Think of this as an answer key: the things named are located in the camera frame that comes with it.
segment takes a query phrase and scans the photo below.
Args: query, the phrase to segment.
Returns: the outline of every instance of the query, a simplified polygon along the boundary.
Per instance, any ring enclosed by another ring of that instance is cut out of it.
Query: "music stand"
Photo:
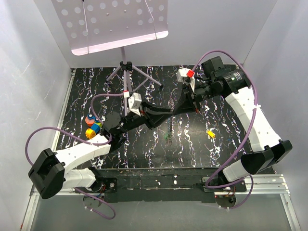
[[[133,92],[127,71],[138,71],[147,80],[162,84],[126,61],[124,46],[168,35],[167,0],[52,0],[72,53],[84,55],[121,48],[122,62],[107,78],[124,71],[124,91]],[[127,115],[127,98],[124,100]]]

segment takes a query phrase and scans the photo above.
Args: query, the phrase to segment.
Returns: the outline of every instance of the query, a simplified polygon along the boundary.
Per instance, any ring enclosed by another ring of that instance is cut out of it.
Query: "perforated metal panel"
[[[167,0],[52,0],[52,3],[75,55],[168,35]]]

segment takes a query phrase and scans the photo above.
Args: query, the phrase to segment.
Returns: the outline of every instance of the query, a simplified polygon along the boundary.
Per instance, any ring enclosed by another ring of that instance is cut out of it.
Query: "floor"
[[[176,73],[183,66],[148,66],[141,69],[164,84],[164,89],[148,81],[138,89],[143,100],[164,106],[174,107],[181,93],[181,84]],[[112,83],[106,84],[106,77],[115,68],[79,68],[76,70],[72,90],[67,103],[62,129],[86,139],[88,128],[85,116],[90,112],[90,102],[95,94],[120,93],[123,90],[123,72],[115,76]],[[203,76],[197,69],[198,76]],[[130,74],[133,88],[144,81],[136,71]],[[94,103],[98,115],[104,117],[111,111],[123,113],[122,98],[101,98]],[[172,126],[172,143],[166,136]],[[215,133],[214,139],[206,131]],[[146,126],[129,131],[128,140],[120,149],[108,155],[97,157],[80,168],[149,168],[149,167],[218,167],[224,163],[239,146],[244,137],[244,129],[235,112],[222,97],[215,97],[202,103],[200,113],[181,114],[166,121],[160,127],[149,130]],[[76,145],[68,136],[60,135],[57,149]],[[234,159],[251,151],[249,143]]]
[[[239,195],[241,201],[246,195]],[[253,194],[245,205],[226,211],[201,202],[113,203],[116,218],[105,220],[84,209],[83,196],[40,199],[31,231],[289,231],[279,194]],[[106,206],[98,210],[108,216]]]

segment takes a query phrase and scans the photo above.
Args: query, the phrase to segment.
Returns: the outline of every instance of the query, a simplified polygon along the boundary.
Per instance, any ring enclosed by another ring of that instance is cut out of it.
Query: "tripod leg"
[[[124,91],[127,90],[127,76],[126,71],[124,71]],[[127,116],[127,98],[124,98],[124,116]]]
[[[129,78],[129,71],[124,71],[124,74],[126,75],[126,81],[127,81],[127,88],[129,90],[129,92],[133,92],[133,89],[131,88],[131,82],[130,82],[130,78]]]
[[[133,69],[138,71],[140,74],[142,74],[143,76],[147,77],[148,79],[150,79],[154,83],[156,83],[158,86],[162,86],[162,84],[160,82],[158,82],[157,80],[153,79],[151,76],[149,76],[148,74],[144,73],[143,71],[141,71],[140,69],[138,69],[134,65],[133,65]]]
[[[136,91],[136,90],[138,90],[140,87],[142,87],[145,83],[146,83],[146,81],[148,81],[149,79],[148,78],[146,78],[138,87],[136,87],[135,89],[134,89],[134,92]]]
[[[116,70],[107,78],[106,82],[109,81],[116,73],[121,69],[121,66],[118,66]]]

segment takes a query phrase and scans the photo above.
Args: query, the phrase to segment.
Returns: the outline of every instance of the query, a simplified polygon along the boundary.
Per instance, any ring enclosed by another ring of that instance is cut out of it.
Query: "red tab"
[[[187,72],[187,76],[188,76],[189,78],[193,77],[193,75],[194,75],[194,72],[193,72],[192,70],[189,70],[189,71]]]

